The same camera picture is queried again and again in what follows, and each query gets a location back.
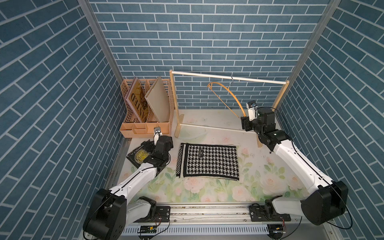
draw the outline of black book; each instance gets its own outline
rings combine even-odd
[[[155,150],[155,144],[153,141],[144,141],[139,147],[135,148],[132,152],[127,155],[129,161],[136,167],[139,168],[143,163],[144,159],[149,156]]]

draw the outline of wooden clothes rack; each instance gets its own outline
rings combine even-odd
[[[221,79],[233,79],[233,80],[239,80],[239,81],[249,81],[249,82],[259,82],[259,83],[274,83],[274,84],[281,84],[282,87],[280,89],[279,94],[277,95],[275,102],[273,103],[272,107],[276,108],[277,105],[280,103],[281,98],[283,97],[284,92],[286,91],[289,81],[273,81],[273,80],[265,80],[265,79],[253,79],[253,78],[242,78],[242,77],[231,77],[231,76],[220,76],[220,75],[212,75],[212,74],[202,74],[202,73],[188,73],[188,72],[179,72],[179,71],[173,71],[169,70],[169,76],[172,86],[172,95],[174,99],[174,105],[175,105],[175,111],[176,111],[176,120],[177,120],[177,126],[175,131],[175,137],[178,138],[180,134],[180,130],[182,126],[192,126],[192,127],[204,127],[209,129],[219,129],[219,130],[227,130],[227,131],[236,131],[236,132],[245,132],[244,130],[238,130],[238,129],[229,129],[229,128],[222,128],[222,127],[210,127],[210,126],[202,126],[202,125],[196,125],[196,124],[186,124],[183,123],[184,114],[179,114],[179,105],[177,103],[177,95],[176,95],[176,87],[175,87],[175,74],[178,75],[186,75],[186,76],[197,76],[197,77],[207,77],[207,78],[221,78]],[[262,146],[262,143],[257,138],[257,145],[258,147]]]

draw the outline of metal hook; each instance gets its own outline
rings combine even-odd
[[[231,85],[232,85],[232,83],[233,83],[233,77],[231,76],[231,78],[232,78],[232,82],[229,83],[228,89],[231,87]]]

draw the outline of black and white scarf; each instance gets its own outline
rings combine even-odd
[[[236,147],[182,143],[176,175],[239,180]]]

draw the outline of white horizontal bar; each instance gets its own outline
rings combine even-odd
[[[286,84],[284,81],[273,81],[273,80],[264,80],[264,79],[253,79],[253,78],[241,78],[241,77],[231,77],[231,76],[220,76],[220,75],[211,75],[211,74],[202,74],[202,73],[188,73],[188,72],[178,72],[172,71],[173,74],[196,76],[196,77],[207,77],[207,78],[223,78],[223,79],[234,79],[239,81],[250,81],[250,82],[259,82],[259,83],[276,83],[276,84]]]
[[[238,130],[238,129],[231,129],[231,128],[209,127],[209,126],[201,126],[201,125],[186,124],[186,123],[180,123],[180,125],[181,125],[181,126],[202,127],[202,128],[209,128],[209,129],[228,130],[228,131],[234,131],[234,132],[242,132],[242,133],[246,133],[245,130]]]

